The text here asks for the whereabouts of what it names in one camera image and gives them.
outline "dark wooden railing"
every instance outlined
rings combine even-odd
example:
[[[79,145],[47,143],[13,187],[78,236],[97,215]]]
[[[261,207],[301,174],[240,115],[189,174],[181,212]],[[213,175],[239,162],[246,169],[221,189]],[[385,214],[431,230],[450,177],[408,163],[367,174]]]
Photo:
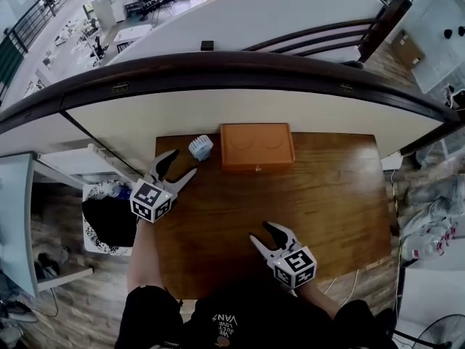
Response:
[[[379,47],[383,40],[389,35],[392,29],[400,22],[405,13],[410,9],[411,0],[393,0],[390,5],[384,5],[376,18],[364,20],[351,20],[347,22],[334,23],[307,30],[289,33],[275,39],[245,48],[247,52],[271,52],[286,53],[304,47],[310,47],[303,52],[293,53],[298,57],[308,57],[321,52],[329,52],[335,49],[358,47],[360,52],[360,62],[365,62]],[[337,32],[337,30],[354,28],[352,31]],[[341,39],[358,38],[341,42]],[[326,45],[313,47],[316,44],[326,43]]]
[[[0,113],[0,133],[72,108],[124,97],[195,89],[276,89],[357,98],[441,123],[455,111],[429,96],[337,63],[260,52],[190,52],[130,60],[81,73]]]

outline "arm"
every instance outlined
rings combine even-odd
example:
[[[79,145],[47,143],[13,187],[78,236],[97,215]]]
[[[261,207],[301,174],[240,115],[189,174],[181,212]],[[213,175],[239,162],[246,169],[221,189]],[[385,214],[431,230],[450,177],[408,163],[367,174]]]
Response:
[[[323,294],[313,282],[302,284],[294,290],[298,297],[310,302],[311,304],[323,309],[331,319],[334,319],[340,306],[331,298]]]
[[[139,286],[164,288],[155,242],[155,225],[139,219],[127,274],[128,293]]]

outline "metal pole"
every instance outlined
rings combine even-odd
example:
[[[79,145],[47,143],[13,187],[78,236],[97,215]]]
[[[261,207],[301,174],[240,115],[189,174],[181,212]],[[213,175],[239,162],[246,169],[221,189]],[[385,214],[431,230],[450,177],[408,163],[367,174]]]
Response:
[[[24,45],[23,41],[20,39],[20,37],[17,35],[16,31],[15,30],[11,30],[9,32],[10,34],[12,34],[15,39],[17,40],[17,43],[20,45],[21,48],[23,48],[23,50],[28,53],[28,48],[26,48],[26,45]]]

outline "person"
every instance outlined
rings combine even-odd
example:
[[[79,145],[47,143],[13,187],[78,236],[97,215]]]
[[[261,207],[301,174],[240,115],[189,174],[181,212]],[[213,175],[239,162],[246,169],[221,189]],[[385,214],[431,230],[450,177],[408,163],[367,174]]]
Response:
[[[163,285],[155,230],[145,220],[137,224],[116,349],[397,347],[365,302],[340,307],[312,282],[296,296],[271,281],[229,286],[197,301],[183,324]]]

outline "white small object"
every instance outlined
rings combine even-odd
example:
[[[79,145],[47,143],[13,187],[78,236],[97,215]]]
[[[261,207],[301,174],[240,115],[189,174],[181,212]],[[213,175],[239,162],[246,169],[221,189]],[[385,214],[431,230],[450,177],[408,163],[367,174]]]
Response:
[[[171,209],[173,194],[139,178],[129,201],[131,211],[139,217],[155,222]]]
[[[400,155],[399,151],[392,153],[391,155],[381,160],[381,166],[383,171],[392,171],[393,169],[400,169],[404,157]]]
[[[274,277],[291,289],[311,281],[317,274],[317,262],[308,247],[287,254],[272,262]]]
[[[207,159],[212,148],[213,142],[207,135],[201,135],[189,144],[190,153],[199,161]]]

